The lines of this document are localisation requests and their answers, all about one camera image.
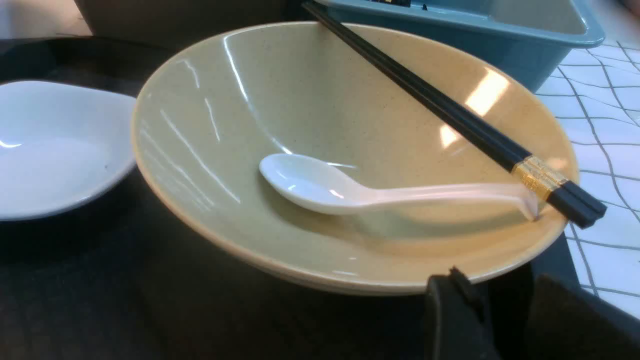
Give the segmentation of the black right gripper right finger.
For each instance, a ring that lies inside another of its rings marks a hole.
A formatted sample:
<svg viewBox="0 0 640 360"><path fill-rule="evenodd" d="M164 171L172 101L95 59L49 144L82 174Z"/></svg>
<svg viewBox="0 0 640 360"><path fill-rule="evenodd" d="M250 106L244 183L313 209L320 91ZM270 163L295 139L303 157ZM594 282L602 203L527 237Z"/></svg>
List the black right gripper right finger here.
<svg viewBox="0 0 640 360"><path fill-rule="evenodd" d="M637 317L576 285L541 275L525 326L526 360L638 360Z"/></svg>

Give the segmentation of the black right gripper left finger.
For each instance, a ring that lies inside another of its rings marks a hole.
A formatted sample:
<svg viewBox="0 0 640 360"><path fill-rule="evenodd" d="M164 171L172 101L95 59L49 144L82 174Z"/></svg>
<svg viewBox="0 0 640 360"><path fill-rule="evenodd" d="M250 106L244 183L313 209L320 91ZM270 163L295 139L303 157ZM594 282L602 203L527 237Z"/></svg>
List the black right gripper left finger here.
<svg viewBox="0 0 640 360"><path fill-rule="evenodd" d="M466 275L452 267L432 275L424 294L425 360L499 360L485 319L482 296Z"/></svg>

